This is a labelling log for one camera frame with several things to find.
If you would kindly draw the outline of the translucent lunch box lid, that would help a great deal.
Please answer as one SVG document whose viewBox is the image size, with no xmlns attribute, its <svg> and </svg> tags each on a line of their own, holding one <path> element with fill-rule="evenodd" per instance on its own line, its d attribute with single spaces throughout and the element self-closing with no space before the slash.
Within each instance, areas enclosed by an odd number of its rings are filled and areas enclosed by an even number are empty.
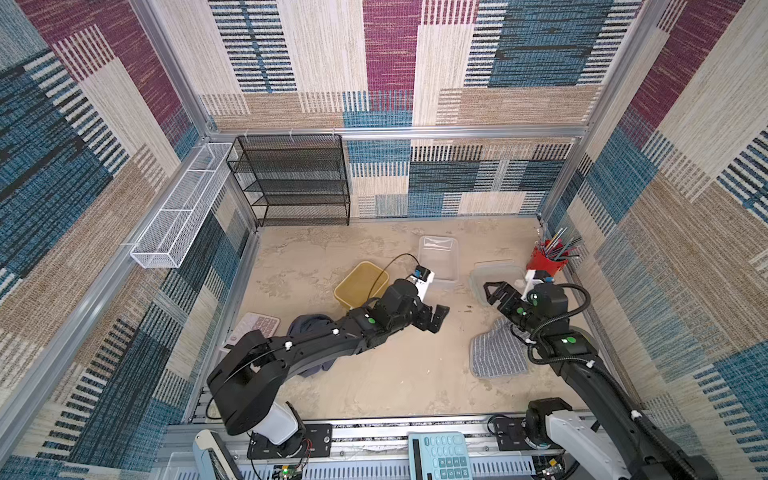
<svg viewBox="0 0 768 480">
<path fill-rule="evenodd" d="M 526 270 L 511 260 L 478 262 L 469 274 L 469 285 L 475 299 L 482 306 L 488 306 L 486 283 L 506 282 L 521 292 L 525 287 L 525 274 Z"/>
</svg>

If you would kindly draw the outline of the yellow lunch box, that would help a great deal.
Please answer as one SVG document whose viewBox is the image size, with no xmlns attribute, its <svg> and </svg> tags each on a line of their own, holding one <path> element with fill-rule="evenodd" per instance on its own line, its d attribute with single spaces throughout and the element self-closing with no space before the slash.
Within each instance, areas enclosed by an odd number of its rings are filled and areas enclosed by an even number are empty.
<svg viewBox="0 0 768 480">
<path fill-rule="evenodd" d="M 353 309 L 380 296 L 389 283 L 388 272 L 370 261 L 362 261 L 336 286 L 333 294 L 343 307 Z"/>
</svg>

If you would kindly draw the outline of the grey striped cloth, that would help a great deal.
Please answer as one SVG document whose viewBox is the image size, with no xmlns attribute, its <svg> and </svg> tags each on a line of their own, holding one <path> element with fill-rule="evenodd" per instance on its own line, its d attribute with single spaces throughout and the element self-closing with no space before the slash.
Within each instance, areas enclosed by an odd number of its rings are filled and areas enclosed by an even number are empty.
<svg viewBox="0 0 768 480">
<path fill-rule="evenodd" d="M 507 319 L 499 318 L 489 331 L 470 341 L 469 367 L 479 379 L 527 374 L 525 342 L 515 336 Z"/>
</svg>

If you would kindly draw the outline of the translucent white lunch box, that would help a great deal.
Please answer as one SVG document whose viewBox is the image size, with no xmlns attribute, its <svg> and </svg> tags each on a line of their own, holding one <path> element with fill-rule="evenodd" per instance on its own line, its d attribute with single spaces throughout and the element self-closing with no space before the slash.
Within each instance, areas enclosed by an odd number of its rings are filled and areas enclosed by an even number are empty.
<svg viewBox="0 0 768 480">
<path fill-rule="evenodd" d="M 435 284 L 453 285 L 459 280 L 459 242 L 455 238 L 422 236 L 418 259 L 434 274 Z"/>
</svg>

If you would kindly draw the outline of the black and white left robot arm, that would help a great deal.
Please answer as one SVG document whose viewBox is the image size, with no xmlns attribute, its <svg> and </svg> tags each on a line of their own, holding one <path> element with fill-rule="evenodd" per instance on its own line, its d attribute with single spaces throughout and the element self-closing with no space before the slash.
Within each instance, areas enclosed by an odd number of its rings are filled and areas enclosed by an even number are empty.
<svg viewBox="0 0 768 480">
<path fill-rule="evenodd" d="M 207 377 L 226 432 L 240 435 L 262 423 L 293 376 L 376 348 L 408 326 L 436 334 L 449 312 L 445 305 L 425 304 L 414 283 L 398 279 L 382 296 L 315 331 L 269 338 L 259 331 L 245 334 Z"/>
</svg>

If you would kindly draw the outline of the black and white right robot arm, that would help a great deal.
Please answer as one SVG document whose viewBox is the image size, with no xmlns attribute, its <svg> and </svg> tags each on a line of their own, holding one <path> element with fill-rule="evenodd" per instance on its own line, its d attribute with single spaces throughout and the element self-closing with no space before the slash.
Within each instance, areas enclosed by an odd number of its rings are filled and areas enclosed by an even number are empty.
<svg viewBox="0 0 768 480">
<path fill-rule="evenodd" d="M 571 317 L 591 304 L 578 284 L 540 282 L 520 293 L 507 282 L 487 282 L 490 305 L 527 333 L 528 360 L 548 366 L 589 408 L 606 437 L 579 420 L 565 401 L 532 401 L 525 431 L 533 446 L 562 447 L 595 479 L 715 479 L 715 468 L 701 455 L 688 455 L 644 414 L 609 372 L 597 348 Z"/>
</svg>

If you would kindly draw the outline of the red pen holder cup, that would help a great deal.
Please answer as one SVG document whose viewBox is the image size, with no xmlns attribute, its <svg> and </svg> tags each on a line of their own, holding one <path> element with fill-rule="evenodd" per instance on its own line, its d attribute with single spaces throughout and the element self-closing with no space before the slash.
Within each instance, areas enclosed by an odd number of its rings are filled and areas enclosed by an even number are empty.
<svg viewBox="0 0 768 480">
<path fill-rule="evenodd" d="M 527 270 L 545 271 L 549 276 L 554 277 L 568 264 L 569 260 L 567 258 L 557 261 L 549 258 L 545 250 L 550 243 L 550 240 L 546 240 L 543 244 L 537 245 L 534 248 L 526 264 Z"/>
</svg>

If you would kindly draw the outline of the pens in red cup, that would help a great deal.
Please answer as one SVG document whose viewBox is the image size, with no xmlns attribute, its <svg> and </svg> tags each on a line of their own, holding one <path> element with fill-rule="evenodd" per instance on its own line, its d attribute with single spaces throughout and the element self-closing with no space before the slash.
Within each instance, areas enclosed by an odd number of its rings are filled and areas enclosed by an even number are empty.
<svg viewBox="0 0 768 480">
<path fill-rule="evenodd" d="M 547 260 L 560 262 L 577 259 L 581 256 L 583 238 L 569 227 L 561 227 L 551 238 L 542 239 L 537 250 Z"/>
</svg>

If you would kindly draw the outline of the dark blue cloth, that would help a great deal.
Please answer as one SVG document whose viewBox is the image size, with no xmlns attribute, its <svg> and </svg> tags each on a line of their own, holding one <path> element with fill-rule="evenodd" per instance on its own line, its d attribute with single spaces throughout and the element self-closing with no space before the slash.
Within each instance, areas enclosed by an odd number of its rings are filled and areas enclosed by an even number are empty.
<svg viewBox="0 0 768 480">
<path fill-rule="evenodd" d="M 311 340 L 323 340 L 323 345 L 329 347 L 331 341 L 342 339 L 341 331 L 334 326 L 334 320 L 321 313 L 306 314 L 296 317 L 288 328 L 288 335 L 292 339 L 291 350 L 297 350 L 302 347 L 301 340 L 309 337 Z M 288 379 L 293 377 L 308 378 L 320 372 L 329 371 L 335 363 L 334 359 L 328 359 L 322 364 L 317 364 L 303 370 L 298 370 L 295 366 L 291 367 Z"/>
</svg>

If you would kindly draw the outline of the teal calculator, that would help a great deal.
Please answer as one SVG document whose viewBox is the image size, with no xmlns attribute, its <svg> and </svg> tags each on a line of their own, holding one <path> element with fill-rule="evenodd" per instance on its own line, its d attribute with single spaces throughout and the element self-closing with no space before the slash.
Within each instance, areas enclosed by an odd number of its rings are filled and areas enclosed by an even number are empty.
<svg viewBox="0 0 768 480">
<path fill-rule="evenodd" d="M 466 439 L 460 432 L 410 433 L 407 445 L 411 479 L 473 478 Z"/>
</svg>

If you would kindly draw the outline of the pink calculator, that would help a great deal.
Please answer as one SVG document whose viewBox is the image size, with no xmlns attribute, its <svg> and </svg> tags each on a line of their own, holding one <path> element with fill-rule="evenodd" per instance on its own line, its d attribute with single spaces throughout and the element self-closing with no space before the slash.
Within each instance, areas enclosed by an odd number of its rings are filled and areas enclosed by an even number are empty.
<svg viewBox="0 0 768 480">
<path fill-rule="evenodd" d="M 259 331 L 265 338 L 273 336 L 281 320 L 278 317 L 268 316 L 259 313 L 246 313 L 232 329 L 220 347 L 221 352 L 231 350 L 241 338 L 252 331 Z"/>
</svg>

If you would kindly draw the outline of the white handheld device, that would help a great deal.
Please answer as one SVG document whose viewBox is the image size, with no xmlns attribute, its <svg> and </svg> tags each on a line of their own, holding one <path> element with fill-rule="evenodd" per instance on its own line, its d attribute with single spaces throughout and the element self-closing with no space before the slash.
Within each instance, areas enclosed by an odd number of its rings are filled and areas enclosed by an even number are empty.
<svg viewBox="0 0 768 480">
<path fill-rule="evenodd" d="M 212 430 L 203 429 L 195 435 L 193 456 L 200 479 L 243 480 L 234 457 Z"/>
</svg>

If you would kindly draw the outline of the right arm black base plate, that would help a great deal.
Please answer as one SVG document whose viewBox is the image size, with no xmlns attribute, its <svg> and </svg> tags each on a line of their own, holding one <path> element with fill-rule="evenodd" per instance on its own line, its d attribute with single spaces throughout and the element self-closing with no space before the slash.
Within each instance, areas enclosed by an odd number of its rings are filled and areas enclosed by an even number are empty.
<svg viewBox="0 0 768 480">
<path fill-rule="evenodd" d="M 528 439 L 524 416 L 494 415 L 487 427 L 500 451 L 561 450 L 556 443 L 535 443 Z"/>
</svg>

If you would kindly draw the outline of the aluminium front rail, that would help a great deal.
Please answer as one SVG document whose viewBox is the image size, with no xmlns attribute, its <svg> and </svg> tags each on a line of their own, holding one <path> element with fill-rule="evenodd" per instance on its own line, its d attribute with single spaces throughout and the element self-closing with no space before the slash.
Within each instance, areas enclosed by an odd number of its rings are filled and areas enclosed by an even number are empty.
<svg viewBox="0 0 768 480">
<path fill-rule="evenodd" d="M 497 439 L 488 431 L 488 414 L 406 416 L 384 418 L 334 419 L 328 461 L 391 459 L 404 454 L 410 433 L 456 431 L 465 436 L 472 457 L 500 456 Z M 156 467 L 192 461 L 196 434 L 210 429 L 221 436 L 225 447 L 237 460 L 244 461 L 250 442 L 246 434 L 230 436 L 220 423 L 186 424 L 167 429 L 156 454 Z"/>
</svg>

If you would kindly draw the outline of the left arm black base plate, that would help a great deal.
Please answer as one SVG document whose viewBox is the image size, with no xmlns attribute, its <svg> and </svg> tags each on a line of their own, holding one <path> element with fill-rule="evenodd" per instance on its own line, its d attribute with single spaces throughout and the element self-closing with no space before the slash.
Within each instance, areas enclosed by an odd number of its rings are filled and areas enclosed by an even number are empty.
<svg viewBox="0 0 768 480">
<path fill-rule="evenodd" d="M 277 445 L 253 432 L 247 450 L 249 460 L 325 458 L 330 456 L 333 425 L 310 423 L 300 427 L 285 443 Z"/>
</svg>

